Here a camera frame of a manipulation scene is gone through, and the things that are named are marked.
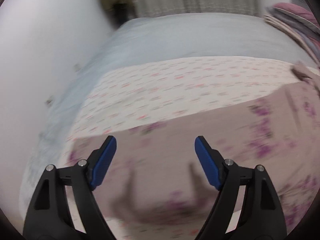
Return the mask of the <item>light blue bed sheet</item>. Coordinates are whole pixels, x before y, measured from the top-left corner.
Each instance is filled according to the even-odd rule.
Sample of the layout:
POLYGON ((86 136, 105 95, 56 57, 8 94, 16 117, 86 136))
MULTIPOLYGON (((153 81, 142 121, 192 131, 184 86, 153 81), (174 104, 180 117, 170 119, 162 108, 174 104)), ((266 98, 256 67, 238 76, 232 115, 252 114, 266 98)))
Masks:
POLYGON ((40 170, 57 163, 82 103, 102 75, 128 66, 198 56, 249 56, 317 66, 291 38, 260 17, 216 12, 130 20, 112 33, 50 107, 24 171, 21 216, 27 212, 40 170))

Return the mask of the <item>striped folded blanket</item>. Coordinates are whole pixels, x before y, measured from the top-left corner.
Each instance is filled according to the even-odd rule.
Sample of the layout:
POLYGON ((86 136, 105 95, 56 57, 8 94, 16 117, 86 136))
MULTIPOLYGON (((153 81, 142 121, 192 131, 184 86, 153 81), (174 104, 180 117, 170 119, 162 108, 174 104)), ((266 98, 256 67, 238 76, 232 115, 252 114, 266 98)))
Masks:
POLYGON ((302 47, 319 67, 319 27, 291 13, 283 13, 270 7, 263 16, 265 23, 291 37, 302 47))

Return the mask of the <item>pink pillow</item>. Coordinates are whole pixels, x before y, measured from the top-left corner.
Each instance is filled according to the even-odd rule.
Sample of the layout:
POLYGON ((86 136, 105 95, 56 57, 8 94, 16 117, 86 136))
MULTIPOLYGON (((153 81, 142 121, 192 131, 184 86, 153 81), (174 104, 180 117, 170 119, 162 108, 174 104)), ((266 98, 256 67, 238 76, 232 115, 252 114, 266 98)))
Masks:
POLYGON ((270 9, 271 8, 276 9, 277 11, 281 11, 283 13, 287 13, 287 14, 291 13, 296 16, 300 16, 300 17, 308 20, 312 24, 314 24, 316 27, 319 27, 319 24, 314 16, 314 14, 311 11, 309 11, 299 5, 296 5, 293 3, 279 2, 279 3, 272 5, 270 7, 270 9))

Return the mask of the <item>olive green hanging jacket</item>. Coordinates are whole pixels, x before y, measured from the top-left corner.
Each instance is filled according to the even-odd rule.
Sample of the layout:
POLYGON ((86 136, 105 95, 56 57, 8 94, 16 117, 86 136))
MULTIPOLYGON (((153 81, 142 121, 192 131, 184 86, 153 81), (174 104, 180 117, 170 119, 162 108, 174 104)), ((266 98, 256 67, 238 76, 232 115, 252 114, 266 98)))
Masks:
POLYGON ((133 0, 100 0, 100 3, 117 28, 137 17, 133 0))

